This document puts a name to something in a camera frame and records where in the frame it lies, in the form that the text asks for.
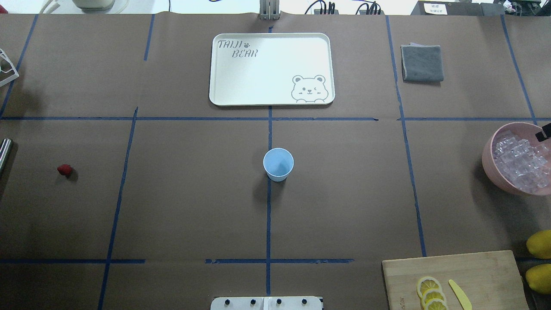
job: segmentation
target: bowl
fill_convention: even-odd
[[[493,149],[494,140],[496,136],[499,136],[502,132],[505,132],[507,130],[510,130],[514,135],[517,135],[521,139],[528,140],[532,147],[536,147],[540,144],[544,144],[548,148],[551,148],[551,139],[545,140],[543,142],[539,142],[538,139],[536,138],[536,133],[542,131],[541,127],[536,126],[534,124],[526,123],[526,122],[512,122],[512,123],[506,124],[500,127],[492,135],[488,143],[486,143],[486,145],[484,146],[484,151],[482,153],[482,167],[484,167],[484,171],[486,172],[486,175],[488,176],[488,178],[490,178],[492,183],[494,183],[497,187],[514,195],[524,195],[524,196],[551,195],[551,185],[548,185],[542,189],[538,189],[533,193],[528,193],[514,186],[511,182],[509,182],[505,178],[505,176],[503,176],[501,172],[499,172],[499,169],[495,165],[492,149]],[[548,162],[545,166],[551,167],[551,163]],[[547,178],[551,183],[551,175],[548,175]]]

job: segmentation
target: yellow knife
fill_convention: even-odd
[[[461,304],[461,307],[463,307],[463,310],[473,310],[473,305],[471,304],[471,301],[465,295],[465,292],[455,283],[455,281],[450,280],[448,283],[451,286],[451,289],[455,293],[455,296],[457,296],[457,299],[459,300],[459,303]]]

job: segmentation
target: yellow lemon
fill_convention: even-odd
[[[537,258],[551,258],[551,230],[533,234],[526,242],[526,247]]]
[[[442,286],[437,279],[426,276],[417,281],[417,295],[419,295],[419,298],[423,298],[423,294],[431,289],[442,290]]]
[[[528,269],[526,282],[534,292],[551,294],[551,264],[537,265]]]
[[[430,290],[426,290],[423,294],[423,297],[421,298],[421,304],[425,306],[427,303],[429,303],[429,301],[433,299],[440,299],[446,302],[446,296],[440,290],[440,288],[431,288]]]
[[[448,310],[448,308],[445,301],[435,298],[426,303],[425,310]]]

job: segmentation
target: ice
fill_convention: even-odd
[[[549,186],[551,168],[545,158],[549,155],[548,147],[543,144],[533,147],[511,131],[497,135],[494,141],[495,165],[514,186],[528,193]]]

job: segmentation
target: bear drawing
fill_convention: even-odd
[[[314,78],[294,76],[293,83],[295,83],[295,87],[291,92],[291,96],[297,103],[324,103],[329,96],[329,92],[324,85],[325,77],[323,76],[315,76]]]

